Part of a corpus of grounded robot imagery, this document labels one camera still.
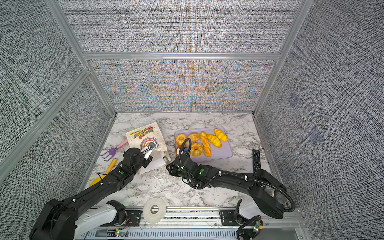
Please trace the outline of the long orange fake baguette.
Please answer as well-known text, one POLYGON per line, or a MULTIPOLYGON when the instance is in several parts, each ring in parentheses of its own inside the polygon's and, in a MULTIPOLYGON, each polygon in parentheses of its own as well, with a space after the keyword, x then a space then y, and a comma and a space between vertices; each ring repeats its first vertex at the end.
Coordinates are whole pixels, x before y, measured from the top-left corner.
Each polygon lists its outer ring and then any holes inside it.
POLYGON ((211 157, 212 156, 211 146, 208 140, 208 135, 205 132, 200 133, 200 140, 203 145, 203 151, 205 156, 211 157))

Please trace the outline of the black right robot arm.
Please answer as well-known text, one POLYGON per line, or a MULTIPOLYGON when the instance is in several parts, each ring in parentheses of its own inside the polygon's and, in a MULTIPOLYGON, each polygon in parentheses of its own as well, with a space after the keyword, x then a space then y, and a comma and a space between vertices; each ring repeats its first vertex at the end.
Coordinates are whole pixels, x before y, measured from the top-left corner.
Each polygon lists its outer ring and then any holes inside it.
POLYGON ((296 204, 286 187, 263 169, 255 173, 234 173, 209 165, 199 165, 188 154, 181 154, 166 166, 169 174, 180 177, 196 190, 224 188, 250 196, 265 215, 282 219, 294 212, 296 204))

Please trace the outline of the yellow bundt fake bread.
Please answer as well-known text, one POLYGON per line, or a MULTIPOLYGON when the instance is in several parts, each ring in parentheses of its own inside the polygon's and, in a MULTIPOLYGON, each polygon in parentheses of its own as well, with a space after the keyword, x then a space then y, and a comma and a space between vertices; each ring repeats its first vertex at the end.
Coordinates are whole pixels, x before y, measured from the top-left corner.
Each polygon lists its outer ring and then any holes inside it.
POLYGON ((185 134, 177 135, 175 138, 175 143, 176 143, 177 147, 180 147, 187 138, 188 137, 185 134))

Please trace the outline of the yellow ridged fake loaf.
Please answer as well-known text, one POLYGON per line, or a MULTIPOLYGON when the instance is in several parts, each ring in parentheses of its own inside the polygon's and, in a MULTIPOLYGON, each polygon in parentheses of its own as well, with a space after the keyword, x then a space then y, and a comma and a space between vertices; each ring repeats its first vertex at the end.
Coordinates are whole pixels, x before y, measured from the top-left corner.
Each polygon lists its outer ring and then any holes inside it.
POLYGON ((222 142, 227 142, 229 140, 228 136, 220 129, 214 130, 215 135, 218 139, 220 139, 222 142))

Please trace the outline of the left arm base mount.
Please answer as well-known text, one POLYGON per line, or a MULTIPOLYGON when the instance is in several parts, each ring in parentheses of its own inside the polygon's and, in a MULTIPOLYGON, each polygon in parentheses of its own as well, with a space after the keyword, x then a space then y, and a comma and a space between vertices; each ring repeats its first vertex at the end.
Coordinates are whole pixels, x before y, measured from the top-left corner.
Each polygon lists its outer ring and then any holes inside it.
POLYGON ((113 221, 105 224, 105 226, 122 228, 124 226, 138 227, 140 225, 143 213, 141 209, 127 209, 123 204, 116 200, 108 201, 107 205, 112 206, 117 213, 113 221))

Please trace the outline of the pale yellow fake bun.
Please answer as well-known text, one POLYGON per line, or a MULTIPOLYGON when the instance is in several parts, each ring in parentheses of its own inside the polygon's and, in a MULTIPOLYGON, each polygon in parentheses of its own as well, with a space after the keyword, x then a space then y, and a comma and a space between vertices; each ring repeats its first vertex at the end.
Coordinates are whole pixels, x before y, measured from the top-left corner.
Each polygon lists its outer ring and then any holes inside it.
POLYGON ((197 142, 200 139, 200 135, 198 133, 191 133, 189 134, 189 139, 192 141, 192 143, 197 142))

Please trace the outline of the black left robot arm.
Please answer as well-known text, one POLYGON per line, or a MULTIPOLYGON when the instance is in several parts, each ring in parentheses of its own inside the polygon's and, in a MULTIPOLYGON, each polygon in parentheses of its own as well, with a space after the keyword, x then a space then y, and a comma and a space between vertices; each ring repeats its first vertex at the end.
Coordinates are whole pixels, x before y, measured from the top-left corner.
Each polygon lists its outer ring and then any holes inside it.
POLYGON ((88 209, 107 196, 120 191, 133 179, 138 170, 152 161, 154 149, 130 148, 124 152, 124 159, 95 185, 82 192, 58 201, 48 201, 38 216, 29 235, 30 240, 72 240, 80 229, 76 221, 88 209))

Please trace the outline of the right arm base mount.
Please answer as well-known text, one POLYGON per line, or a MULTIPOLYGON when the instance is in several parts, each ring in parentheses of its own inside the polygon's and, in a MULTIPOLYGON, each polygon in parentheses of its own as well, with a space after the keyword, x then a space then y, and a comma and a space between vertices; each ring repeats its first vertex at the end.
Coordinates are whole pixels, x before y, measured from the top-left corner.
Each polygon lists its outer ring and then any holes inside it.
POLYGON ((240 215, 240 206, 243 200, 239 200, 234 210, 220 210, 219 215, 223 226, 237 226, 237 240, 254 240, 263 230, 263 220, 260 215, 250 219, 240 215))

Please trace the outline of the white printed paper bag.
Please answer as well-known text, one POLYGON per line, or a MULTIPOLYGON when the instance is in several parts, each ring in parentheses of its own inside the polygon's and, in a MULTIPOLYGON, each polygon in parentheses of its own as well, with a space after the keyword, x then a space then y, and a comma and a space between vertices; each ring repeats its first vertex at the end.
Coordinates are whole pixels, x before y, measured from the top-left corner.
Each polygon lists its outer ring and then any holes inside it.
POLYGON ((145 148, 149 141, 153 141, 157 144, 157 148, 151 153, 153 160, 146 168, 139 169, 139 175, 158 168, 165 168, 167 164, 163 160, 164 156, 171 161, 165 139, 157 122, 126 132, 126 138, 131 148, 139 148, 140 150, 145 148))

